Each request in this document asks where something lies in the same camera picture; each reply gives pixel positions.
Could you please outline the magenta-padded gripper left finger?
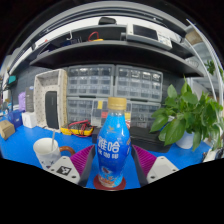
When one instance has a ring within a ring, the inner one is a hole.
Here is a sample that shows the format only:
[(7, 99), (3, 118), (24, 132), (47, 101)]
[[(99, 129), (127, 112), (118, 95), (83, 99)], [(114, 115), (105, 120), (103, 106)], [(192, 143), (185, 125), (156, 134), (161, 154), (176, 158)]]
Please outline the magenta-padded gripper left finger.
[(95, 146), (88, 146), (71, 157), (62, 156), (48, 169), (48, 172), (85, 187), (91, 172), (94, 156)]

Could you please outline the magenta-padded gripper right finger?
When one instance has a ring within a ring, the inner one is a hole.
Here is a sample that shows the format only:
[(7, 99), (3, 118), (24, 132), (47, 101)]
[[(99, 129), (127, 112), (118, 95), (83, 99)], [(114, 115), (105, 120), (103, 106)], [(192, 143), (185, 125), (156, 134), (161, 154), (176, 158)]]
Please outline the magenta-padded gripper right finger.
[(178, 171), (165, 156), (156, 157), (149, 151), (133, 145), (131, 155), (134, 161), (137, 181), (141, 187)]

